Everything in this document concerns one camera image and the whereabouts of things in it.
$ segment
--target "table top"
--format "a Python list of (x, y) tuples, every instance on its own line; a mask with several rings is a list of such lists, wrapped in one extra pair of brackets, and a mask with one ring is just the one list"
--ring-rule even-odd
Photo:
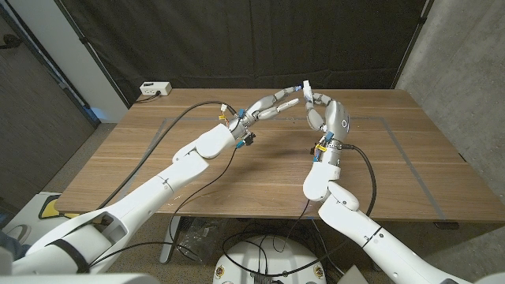
[[(174, 89), (151, 103), (134, 105), (86, 163), (56, 203), (64, 212), (96, 209), (138, 164), (151, 143), (184, 109), (204, 100), (246, 108), (267, 89)], [(402, 90), (315, 90), (344, 104), (350, 113), (346, 143), (361, 148), (373, 166), (376, 220), (502, 222), (505, 206), (463, 160), (410, 95)], [(291, 97), (302, 97), (301, 92)], [(323, 107), (316, 108), (321, 114)], [(220, 109), (201, 106), (169, 131), (137, 175), (111, 202), (171, 164), (173, 154), (220, 123)], [(297, 218), (306, 205), (302, 184), (312, 166), (309, 149), (321, 132), (309, 128), (303, 103), (250, 129), (254, 143), (237, 150), (228, 171), (196, 194), (178, 215)], [(159, 212), (174, 213), (181, 202), (223, 172), (233, 149), (209, 162), (196, 181), (177, 191)], [(344, 151), (338, 183), (366, 211), (371, 196), (367, 167), (355, 151)], [(304, 215), (317, 217), (321, 203)]]

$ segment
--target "power strip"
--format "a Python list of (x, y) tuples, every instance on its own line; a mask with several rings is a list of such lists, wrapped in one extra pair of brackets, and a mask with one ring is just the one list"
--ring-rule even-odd
[(142, 95), (156, 95), (157, 91), (161, 92), (160, 95), (168, 95), (172, 91), (172, 85), (170, 82), (144, 82), (140, 91)]

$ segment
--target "blue tape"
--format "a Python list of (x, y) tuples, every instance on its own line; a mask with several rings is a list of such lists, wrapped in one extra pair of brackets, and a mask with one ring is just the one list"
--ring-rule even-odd
[(328, 133), (326, 133), (326, 137), (324, 137), (324, 139), (326, 140), (326, 142), (330, 142), (331, 138), (333, 138), (333, 132), (328, 131)]

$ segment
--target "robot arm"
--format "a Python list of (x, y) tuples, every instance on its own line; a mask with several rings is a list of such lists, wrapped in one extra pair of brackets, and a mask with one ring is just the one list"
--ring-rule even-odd
[[(426, 263), (359, 211), (357, 198), (336, 183), (342, 142), (349, 132), (349, 115), (341, 103), (325, 95), (313, 94), (308, 81), (304, 82), (304, 98), (309, 125), (323, 131), (324, 135), (314, 147), (312, 169), (303, 191), (310, 200), (324, 202), (318, 211), (323, 221), (360, 245), (396, 283), (469, 283)], [(327, 106), (326, 122), (313, 109), (314, 103)]]
[(206, 159), (235, 145), (251, 144), (254, 134), (249, 126), (273, 118), (290, 108), (298, 99), (274, 107), (297, 87), (287, 88), (260, 99), (245, 112), (241, 110), (229, 127), (219, 124), (184, 146), (173, 164), (156, 174), (122, 200), (64, 222), (40, 238), (26, 256), (13, 263), (13, 275), (99, 273), (119, 257), (116, 254), (90, 267), (97, 259), (117, 252), (128, 244), (139, 227), (180, 188), (198, 178), (207, 168)]

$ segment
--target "black curtain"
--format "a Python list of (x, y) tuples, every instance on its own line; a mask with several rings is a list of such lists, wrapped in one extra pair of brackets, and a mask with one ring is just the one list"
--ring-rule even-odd
[(389, 88), (425, 0), (62, 0), (132, 103), (174, 88)]

